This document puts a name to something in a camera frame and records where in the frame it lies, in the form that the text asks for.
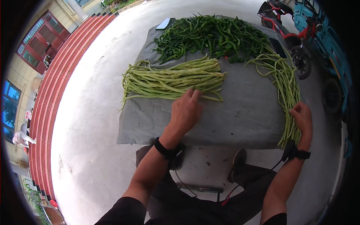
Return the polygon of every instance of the black wrist strap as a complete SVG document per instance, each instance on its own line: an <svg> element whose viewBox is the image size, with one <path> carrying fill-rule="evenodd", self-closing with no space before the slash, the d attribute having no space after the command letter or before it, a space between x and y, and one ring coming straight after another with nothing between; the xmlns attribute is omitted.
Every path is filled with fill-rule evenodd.
<svg viewBox="0 0 360 225"><path fill-rule="evenodd" d="M310 154L310 152L298 150L295 145L295 141L290 139L288 140L281 160L285 162L287 159L291 160L295 157L298 159L308 159L310 158Z"/></svg>
<svg viewBox="0 0 360 225"><path fill-rule="evenodd" d="M155 148L164 156L165 159L173 159L179 152L178 148L175 148L174 150L166 149L159 141L159 137L155 140Z"/></svg>
<svg viewBox="0 0 360 225"><path fill-rule="evenodd" d="M310 152L306 152L303 150L297 150L295 153L295 157L298 159L308 159L308 158L310 158L310 154L311 154Z"/></svg>

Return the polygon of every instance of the person's left hand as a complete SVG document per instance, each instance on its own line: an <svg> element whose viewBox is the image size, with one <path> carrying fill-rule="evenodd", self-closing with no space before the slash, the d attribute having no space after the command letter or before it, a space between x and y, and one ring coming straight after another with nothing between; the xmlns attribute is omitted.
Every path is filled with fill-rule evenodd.
<svg viewBox="0 0 360 225"><path fill-rule="evenodd" d="M202 105L199 104L201 95L202 92L198 89L188 89L172 103L170 123L159 139L166 149L174 148L199 121L202 112Z"/></svg>

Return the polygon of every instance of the wooden door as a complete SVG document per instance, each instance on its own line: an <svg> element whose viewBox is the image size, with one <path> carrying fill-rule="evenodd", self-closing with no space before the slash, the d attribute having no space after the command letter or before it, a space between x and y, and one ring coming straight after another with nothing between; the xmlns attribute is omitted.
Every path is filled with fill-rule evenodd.
<svg viewBox="0 0 360 225"><path fill-rule="evenodd" d="M29 66L40 74L43 74L46 70L43 60L46 56L45 50L48 45L51 44L57 53L69 36L70 33L50 11L46 11L29 30L21 42L17 54ZM49 56L54 58L56 55L55 52L49 51Z"/></svg>

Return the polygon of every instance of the red steps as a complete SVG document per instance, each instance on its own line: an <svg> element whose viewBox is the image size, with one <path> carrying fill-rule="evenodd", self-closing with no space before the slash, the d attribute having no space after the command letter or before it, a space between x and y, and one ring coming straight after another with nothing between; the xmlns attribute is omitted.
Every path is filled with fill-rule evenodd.
<svg viewBox="0 0 360 225"><path fill-rule="evenodd" d="M116 15L93 15L69 37L58 51L39 88L30 124L37 144L29 147L30 172L35 184L55 199L51 179L51 139L56 113L67 82L81 57Z"/></svg>

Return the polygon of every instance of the sneaker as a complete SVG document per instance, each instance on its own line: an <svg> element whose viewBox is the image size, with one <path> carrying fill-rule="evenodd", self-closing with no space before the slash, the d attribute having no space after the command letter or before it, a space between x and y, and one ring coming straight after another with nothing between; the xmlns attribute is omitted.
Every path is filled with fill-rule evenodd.
<svg viewBox="0 0 360 225"><path fill-rule="evenodd" d="M238 152L235 154L234 159L233 159L233 167L231 168L229 174L226 177L226 181L228 183L234 183L233 182L233 173L236 167L239 167L242 164L246 163L246 150L245 149L240 149L238 150Z"/></svg>
<svg viewBox="0 0 360 225"><path fill-rule="evenodd" d="M183 167L183 161L184 161L184 157L185 157L185 149L186 146L183 143L179 143L177 146L177 148L180 148L180 151L178 153L178 155L169 161L169 170L180 170Z"/></svg>

